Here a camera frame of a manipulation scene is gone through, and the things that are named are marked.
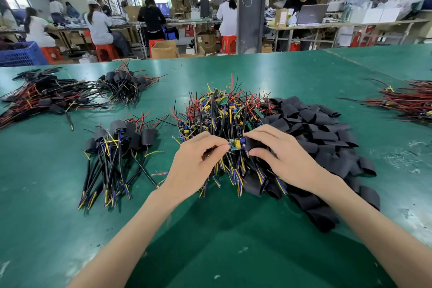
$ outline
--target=finger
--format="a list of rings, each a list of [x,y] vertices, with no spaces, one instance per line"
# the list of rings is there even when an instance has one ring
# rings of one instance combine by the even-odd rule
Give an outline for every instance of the finger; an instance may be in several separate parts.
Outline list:
[[[280,144],[279,138],[276,138],[276,137],[274,137],[268,133],[265,133],[265,132],[259,132],[259,131],[252,130],[248,133],[245,133],[245,137],[261,141],[264,145],[269,146],[274,151],[277,150],[277,147]]]
[[[286,139],[288,136],[287,133],[284,133],[269,124],[264,124],[263,126],[259,126],[253,131],[265,132],[268,133],[269,135],[272,135],[273,137],[280,138],[280,139]]]
[[[209,135],[199,140],[196,143],[196,148],[200,153],[204,153],[207,149],[218,147],[220,145],[226,144],[228,145],[228,140],[218,137],[216,135]]]
[[[220,161],[228,150],[230,150],[229,145],[223,144],[213,150],[206,160],[201,163],[201,165],[205,167],[206,171],[208,170],[209,175],[216,163]]]
[[[210,133],[208,131],[203,131],[203,132],[197,134],[195,137],[189,139],[188,141],[197,142],[197,141],[200,141],[200,140],[208,137],[209,135],[210,135]]]
[[[264,148],[253,148],[249,151],[249,155],[262,158],[267,162],[268,165],[273,169],[280,162],[276,157],[273,156],[267,149]]]

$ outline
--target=left hand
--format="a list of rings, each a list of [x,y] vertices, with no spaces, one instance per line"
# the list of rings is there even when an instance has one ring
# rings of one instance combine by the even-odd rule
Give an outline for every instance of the left hand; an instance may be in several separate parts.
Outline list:
[[[213,147],[208,155],[205,152]],[[197,192],[210,175],[213,167],[230,149],[228,141],[208,131],[183,142],[174,156],[165,182],[158,190],[163,190],[181,203]]]

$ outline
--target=green table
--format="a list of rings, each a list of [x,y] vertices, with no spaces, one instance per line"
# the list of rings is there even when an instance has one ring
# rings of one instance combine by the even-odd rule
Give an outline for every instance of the green table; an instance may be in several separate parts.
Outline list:
[[[90,133],[82,130],[122,118],[130,111],[152,116],[169,113],[211,87],[231,85],[231,73],[242,87],[276,97],[297,95],[342,113],[360,142],[359,154],[371,158],[378,176],[361,181],[381,196],[382,212],[421,241],[432,243],[431,131],[391,118],[387,111],[335,97],[377,96],[377,78],[400,86],[392,76],[412,66],[431,78],[431,47],[371,47],[337,51],[131,61],[130,69],[168,74],[142,94],[136,110],[78,111],[72,132],[64,116],[43,114],[0,132],[0,274],[2,287],[64,287],[122,228],[153,190],[143,177],[109,212],[99,198],[89,214],[78,211],[86,170],[81,151]],[[383,66],[379,59],[388,59]],[[68,65],[61,78],[95,80],[120,63]],[[0,69],[0,94],[18,87],[11,81],[21,68]],[[149,172],[169,170],[178,144],[176,128],[160,129]],[[128,287],[393,287],[394,284],[349,228],[341,224],[322,234],[288,198],[237,197],[227,177],[206,198],[194,195],[162,225],[138,263]]]

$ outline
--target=forearm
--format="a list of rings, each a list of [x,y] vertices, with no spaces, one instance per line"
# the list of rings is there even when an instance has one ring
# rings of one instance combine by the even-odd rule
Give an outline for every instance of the forearm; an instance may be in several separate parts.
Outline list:
[[[394,224],[337,176],[324,190],[322,199],[334,209],[398,287],[431,287],[432,250]]]
[[[152,192],[141,209],[68,288],[124,287],[155,232],[177,204],[162,189]]]

